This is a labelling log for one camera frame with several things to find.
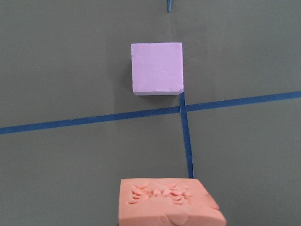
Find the orange foam cube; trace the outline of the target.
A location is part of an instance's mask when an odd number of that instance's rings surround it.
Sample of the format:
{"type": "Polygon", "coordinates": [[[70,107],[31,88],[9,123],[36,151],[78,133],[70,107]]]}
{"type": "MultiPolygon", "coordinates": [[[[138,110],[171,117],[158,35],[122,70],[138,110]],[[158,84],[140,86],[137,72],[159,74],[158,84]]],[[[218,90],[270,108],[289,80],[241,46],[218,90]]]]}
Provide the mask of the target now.
{"type": "Polygon", "coordinates": [[[120,226],[224,226],[226,219],[197,179],[122,179],[120,226]]]}

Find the pink foam cube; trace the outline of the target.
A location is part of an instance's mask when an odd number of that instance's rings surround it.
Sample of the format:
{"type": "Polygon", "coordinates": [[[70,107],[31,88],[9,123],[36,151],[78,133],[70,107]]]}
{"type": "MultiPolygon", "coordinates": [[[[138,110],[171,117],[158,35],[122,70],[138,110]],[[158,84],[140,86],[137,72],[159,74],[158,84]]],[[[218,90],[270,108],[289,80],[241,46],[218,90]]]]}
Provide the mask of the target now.
{"type": "Polygon", "coordinates": [[[181,42],[131,44],[132,89],[137,96],[184,92],[181,42]]]}

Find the brown paper table cover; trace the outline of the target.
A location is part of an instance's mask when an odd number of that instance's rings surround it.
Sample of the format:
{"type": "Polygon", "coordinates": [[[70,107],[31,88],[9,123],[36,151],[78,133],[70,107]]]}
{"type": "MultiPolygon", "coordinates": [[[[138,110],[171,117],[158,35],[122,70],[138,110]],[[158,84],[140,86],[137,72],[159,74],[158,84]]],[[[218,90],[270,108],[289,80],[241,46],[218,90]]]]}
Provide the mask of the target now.
{"type": "Polygon", "coordinates": [[[300,1],[1,1],[1,225],[115,226],[122,178],[189,156],[229,226],[300,225],[300,1]],[[184,92],[135,95],[131,44],[166,42],[184,92]]]}

